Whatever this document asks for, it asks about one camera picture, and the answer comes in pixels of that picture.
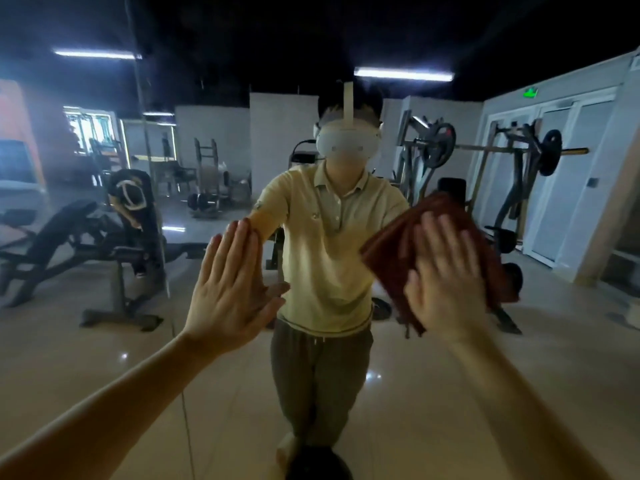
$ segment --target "neck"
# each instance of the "neck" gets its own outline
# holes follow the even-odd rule
[[[332,165],[330,161],[326,162],[325,165],[326,176],[329,179],[329,183],[333,190],[338,194],[338,196],[342,197],[347,193],[351,192],[360,177],[362,177],[364,169],[346,169],[343,167],[338,167]]]

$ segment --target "person bending over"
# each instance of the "person bending over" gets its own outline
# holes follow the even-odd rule
[[[142,170],[123,168],[111,174],[107,187],[109,202],[118,213],[128,246],[141,246],[149,254],[148,262],[161,262],[160,219],[151,187],[151,178]],[[145,261],[133,263],[137,278],[146,276]]]
[[[315,133],[325,159],[276,177],[249,216],[262,240],[284,226],[282,267],[294,284],[271,341],[278,398],[292,428],[276,452],[284,472],[301,446],[320,462],[333,457],[367,376],[374,277],[358,250],[409,208],[400,190],[366,169],[380,142],[382,102],[359,84],[321,92]]]
[[[448,217],[428,214],[416,234],[417,270],[405,294],[420,322],[462,366],[513,477],[610,480],[482,326],[483,280],[468,234],[457,234]],[[109,478],[200,371],[251,341],[284,304],[283,298],[253,291],[259,265],[259,239],[247,222],[232,223],[224,237],[215,236],[180,334],[0,458],[0,479]]]

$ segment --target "exit sign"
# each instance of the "exit sign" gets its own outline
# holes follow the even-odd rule
[[[533,86],[527,88],[527,90],[524,91],[522,95],[526,98],[534,98],[538,95],[538,88],[534,88]]]

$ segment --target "maroon towel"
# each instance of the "maroon towel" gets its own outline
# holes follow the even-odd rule
[[[456,229],[468,230],[471,234],[476,243],[486,286],[486,305],[490,310],[498,308],[501,303],[518,301],[518,295],[502,268],[500,258],[487,243],[473,218],[448,193],[436,192],[398,216],[360,249],[362,261],[376,275],[393,300],[402,323],[407,326],[411,324],[418,335],[425,331],[412,313],[403,291],[409,270],[415,268],[413,229],[420,223],[420,217],[425,212],[433,212],[435,217],[448,214]]]

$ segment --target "ceiling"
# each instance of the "ceiling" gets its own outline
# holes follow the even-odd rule
[[[132,0],[149,105],[246,105],[253,91],[315,94],[354,66],[455,72],[450,84],[376,81],[386,96],[485,100],[640,45],[622,0]],[[1,0],[0,77],[71,105],[136,112],[122,0]]]

